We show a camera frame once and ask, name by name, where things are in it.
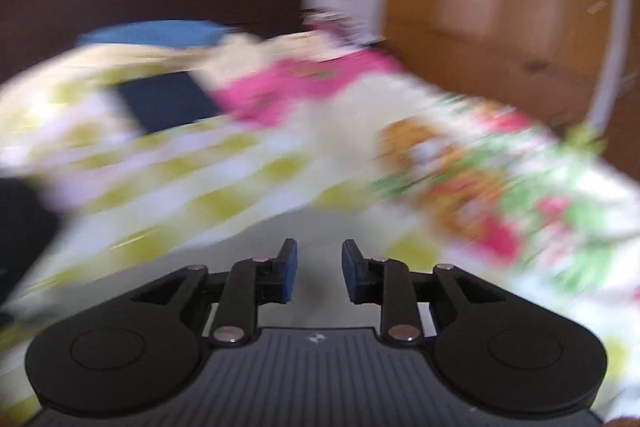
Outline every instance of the wooden wardrobe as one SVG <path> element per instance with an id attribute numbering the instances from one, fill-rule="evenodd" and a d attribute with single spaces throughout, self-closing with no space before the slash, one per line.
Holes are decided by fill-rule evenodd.
<path id="1" fill-rule="evenodd" d="M 444 89 L 509 103 L 561 130 L 590 107 L 612 0 L 388 0 L 385 37 Z"/>

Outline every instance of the bed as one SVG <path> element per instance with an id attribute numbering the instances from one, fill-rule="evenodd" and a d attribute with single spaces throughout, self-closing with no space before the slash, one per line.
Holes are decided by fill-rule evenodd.
<path id="1" fill-rule="evenodd" d="M 457 264 L 591 328 L 610 360 L 596 411 L 604 417 L 640 412 L 635 183 L 595 158 L 566 151 L 538 124 L 514 124 L 505 108 L 441 92 L 379 57 L 377 67 L 342 84 L 332 80 L 334 61 L 312 74 L 287 63 L 270 64 L 259 78 L 243 77 L 249 87 L 267 85 L 277 94 L 273 121 L 230 111 L 141 134 L 105 93 L 153 74 L 191 70 L 217 77 L 221 47 L 72 50 L 79 34 L 133 21 L 210 20 L 276 38 L 230 36 L 241 53 L 262 56 L 277 36 L 301 29 L 301 0 L 1 3 L 13 7 L 0 20 L 2 163 L 35 180 L 67 217 L 64 232 L 10 302 L 14 314 L 25 317 L 22 328 L 2 338 L 2 405 L 12 418 L 23 421 L 37 409 L 22 357 L 47 321 L 42 311 L 67 315 L 185 264 L 226 270 L 247 251 L 273 253 L 287 235 L 303 252 L 300 290 L 288 315 L 268 311 L 262 324 L 376 324 L 375 309 L 351 314 L 346 294 L 337 290 L 339 245 L 348 236 L 366 255 L 400 259 L 413 270 Z M 399 194 L 398 179 L 377 161 L 381 137 L 398 122 L 415 121 L 459 145 L 453 156 L 467 174 L 505 159 L 498 166 L 506 172 L 499 204 L 506 225 L 522 233 L 517 252 L 505 254 L 502 229 L 491 238 L 495 248 L 483 253 L 451 240 L 436 230 L 446 219 L 437 204 L 424 213 L 410 201 L 410 190 Z M 539 218 L 557 225 L 559 214 L 566 220 L 553 230 L 564 234 L 566 249 L 531 255 L 530 248 L 550 241 L 536 228 Z"/>

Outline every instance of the blue gripper pad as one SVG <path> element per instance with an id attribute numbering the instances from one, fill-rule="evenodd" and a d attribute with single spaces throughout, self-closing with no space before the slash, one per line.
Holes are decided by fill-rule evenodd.
<path id="1" fill-rule="evenodd" d="M 351 256 L 346 241 L 342 244 L 342 275 L 344 276 L 344 283 L 347 286 L 349 300 L 351 302 L 355 302 L 356 289 L 358 286 L 358 275 L 356 272 L 355 263 L 353 262 L 353 257 Z"/>
<path id="2" fill-rule="evenodd" d="M 298 242 L 293 241 L 289 257 L 284 266 L 284 301 L 289 302 L 293 295 L 293 283 L 296 280 L 298 270 Z"/>
<path id="3" fill-rule="evenodd" d="M 116 418 L 44 409 L 31 427 L 596 427 L 587 410 L 545 420 L 482 411 L 451 393 L 413 349 L 370 328 L 262 330 L 213 352 L 180 393 Z"/>

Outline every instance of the blanket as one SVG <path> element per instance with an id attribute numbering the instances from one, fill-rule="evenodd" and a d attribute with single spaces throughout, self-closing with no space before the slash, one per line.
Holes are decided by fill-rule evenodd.
<path id="1" fill-rule="evenodd" d="M 606 417 L 639 412 L 636 184 L 597 161 L 567 156 L 537 126 L 503 132 L 512 131 L 513 122 L 502 122 L 496 132 L 494 118 L 483 120 L 478 100 L 451 96 L 403 73 L 363 74 L 333 98 L 301 100 L 270 130 L 250 130 L 220 116 L 143 136 L 110 86 L 178 70 L 206 75 L 210 53 L 91 46 L 23 73 L 1 93 L 2 163 L 31 177 L 68 215 L 65 233 L 9 304 L 18 317 L 0 335 L 2 407 L 9 416 L 24 421 L 37 409 L 22 357 L 46 321 L 29 317 L 45 303 L 55 309 L 60 288 L 153 263 L 170 251 L 206 248 L 305 207 L 351 214 L 367 230 L 371 255 L 399 259 L 414 271 L 458 264 L 591 328 L 609 355 L 596 410 Z M 380 132 L 406 118 L 436 126 L 464 146 L 465 156 L 473 156 L 469 161 L 505 156 L 505 216 L 528 219 L 532 208 L 555 212 L 553 200 L 545 200 L 548 208 L 538 203 L 560 188 L 570 204 L 597 207 L 596 217 L 588 210 L 588 217 L 577 211 L 572 218 L 598 225 L 589 237 L 583 237 L 588 223 L 579 225 L 582 235 L 574 243 L 596 244 L 606 253 L 598 250 L 602 255 L 594 257 L 576 247 L 552 256 L 556 263 L 548 263 L 548 255 L 538 262 L 543 238 L 532 226 L 532 255 L 517 256 L 522 263 L 496 263 L 472 242 L 442 233 L 433 214 L 385 188 L 386 173 L 377 162 Z"/>

